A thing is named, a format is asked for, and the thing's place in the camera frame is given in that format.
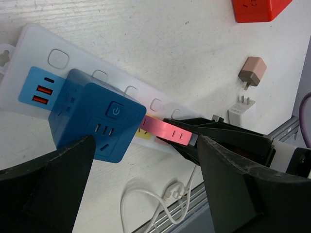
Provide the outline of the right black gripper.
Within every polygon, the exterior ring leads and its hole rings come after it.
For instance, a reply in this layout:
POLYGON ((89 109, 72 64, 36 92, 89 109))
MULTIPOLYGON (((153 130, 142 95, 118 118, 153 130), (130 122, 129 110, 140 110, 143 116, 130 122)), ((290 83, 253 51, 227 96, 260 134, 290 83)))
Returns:
POLYGON ((279 172, 311 178, 311 149, 271 140, 256 132, 202 117, 182 120, 165 118, 164 122, 197 135, 207 136, 218 143, 235 146, 271 145, 271 150, 263 157, 262 165, 279 172))

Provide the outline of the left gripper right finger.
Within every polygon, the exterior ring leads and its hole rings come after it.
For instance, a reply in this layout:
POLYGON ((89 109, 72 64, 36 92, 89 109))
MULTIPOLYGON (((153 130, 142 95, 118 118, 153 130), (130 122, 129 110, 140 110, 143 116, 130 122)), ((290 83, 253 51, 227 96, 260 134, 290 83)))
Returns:
POLYGON ((262 166, 206 136, 197 149, 215 232, 310 232, 310 179, 262 166))

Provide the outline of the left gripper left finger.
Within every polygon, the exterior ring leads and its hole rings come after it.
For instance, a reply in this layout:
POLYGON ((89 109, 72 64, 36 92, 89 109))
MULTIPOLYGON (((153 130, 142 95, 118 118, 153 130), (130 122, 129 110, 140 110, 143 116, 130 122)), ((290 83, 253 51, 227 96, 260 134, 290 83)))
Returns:
POLYGON ((95 139, 77 141, 0 172, 2 233, 70 233, 95 154, 95 139))

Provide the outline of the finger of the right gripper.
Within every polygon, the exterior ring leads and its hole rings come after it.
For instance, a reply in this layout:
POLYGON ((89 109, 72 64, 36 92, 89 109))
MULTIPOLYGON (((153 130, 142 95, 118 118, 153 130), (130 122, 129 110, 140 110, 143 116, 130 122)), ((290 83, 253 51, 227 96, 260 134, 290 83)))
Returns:
POLYGON ((171 145, 186 160, 189 160, 189 161, 193 162, 194 164, 200 166, 200 161, 198 158, 198 150, 197 150, 196 146, 192 146, 192 145, 185 146, 182 144, 175 143, 173 141, 169 141, 167 139, 163 139, 160 137, 157 137, 157 138, 160 139, 161 141, 171 145))

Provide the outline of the pink plug adapter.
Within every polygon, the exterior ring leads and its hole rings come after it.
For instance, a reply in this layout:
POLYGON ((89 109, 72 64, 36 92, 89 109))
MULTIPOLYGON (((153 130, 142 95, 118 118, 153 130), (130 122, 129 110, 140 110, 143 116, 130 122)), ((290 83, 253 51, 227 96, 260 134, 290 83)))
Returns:
POLYGON ((192 137, 191 132, 148 115, 143 118, 139 129, 142 129, 162 139, 184 146, 189 144, 192 137))

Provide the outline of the blue cube socket adapter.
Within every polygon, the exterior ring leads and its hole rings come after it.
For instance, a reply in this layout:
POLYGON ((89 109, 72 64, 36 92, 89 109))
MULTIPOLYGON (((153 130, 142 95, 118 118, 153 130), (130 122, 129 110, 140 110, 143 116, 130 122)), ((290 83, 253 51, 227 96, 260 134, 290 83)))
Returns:
POLYGON ((96 160, 120 162, 145 117, 144 105, 123 91, 78 69, 72 69, 48 121, 59 149, 92 135, 96 160))

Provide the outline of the white multicolour power strip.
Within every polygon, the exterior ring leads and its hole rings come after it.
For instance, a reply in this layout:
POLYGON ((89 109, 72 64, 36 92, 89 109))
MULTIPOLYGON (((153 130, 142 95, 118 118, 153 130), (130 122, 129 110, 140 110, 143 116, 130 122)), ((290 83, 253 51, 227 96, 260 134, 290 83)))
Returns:
POLYGON ((70 233, 94 160, 118 163, 131 142, 174 153, 149 131, 198 114, 35 24, 1 44, 0 107, 47 120, 56 150, 0 172, 3 233, 70 233), (149 139, 137 137, 149 131, 149 139))

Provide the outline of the red cube socket adapter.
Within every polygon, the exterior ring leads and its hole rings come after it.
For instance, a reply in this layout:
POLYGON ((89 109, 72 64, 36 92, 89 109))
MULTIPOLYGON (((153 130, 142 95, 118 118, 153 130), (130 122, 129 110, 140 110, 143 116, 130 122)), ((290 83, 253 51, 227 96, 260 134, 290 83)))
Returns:
POLYGON ((238 23, 271 22, 292 0, 232 0, 238 23))

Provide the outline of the white plug adapter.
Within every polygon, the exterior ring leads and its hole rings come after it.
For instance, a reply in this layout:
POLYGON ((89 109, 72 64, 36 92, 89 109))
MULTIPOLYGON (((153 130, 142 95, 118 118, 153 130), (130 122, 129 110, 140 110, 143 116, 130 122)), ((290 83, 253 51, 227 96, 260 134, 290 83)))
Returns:
POLYGON ((231 125, 249 129, 255 122, 256 102, 241 96, 241 100, 228 109, 228 115, 231 125))

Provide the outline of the rose gold plug adapter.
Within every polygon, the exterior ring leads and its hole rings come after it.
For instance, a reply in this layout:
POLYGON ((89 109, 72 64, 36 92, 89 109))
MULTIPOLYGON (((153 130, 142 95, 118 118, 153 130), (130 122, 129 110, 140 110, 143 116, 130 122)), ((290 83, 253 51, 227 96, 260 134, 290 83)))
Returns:
POLYGON ((238 74, 238 77, 244 83, 244 90, 247 90, 250 86, 258 86, 266 69, 267 65, 262 58, 248 57, 238 74))

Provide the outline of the aluminium frame rail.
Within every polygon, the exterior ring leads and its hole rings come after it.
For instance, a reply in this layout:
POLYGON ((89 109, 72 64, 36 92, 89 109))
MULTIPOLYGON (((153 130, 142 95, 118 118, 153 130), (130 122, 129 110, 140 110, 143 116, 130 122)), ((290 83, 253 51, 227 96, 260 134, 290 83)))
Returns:
POLYGON ((201 117, 145 116, 140 128, 200 166, 215 232, 308 231, 308 149, 201 117))

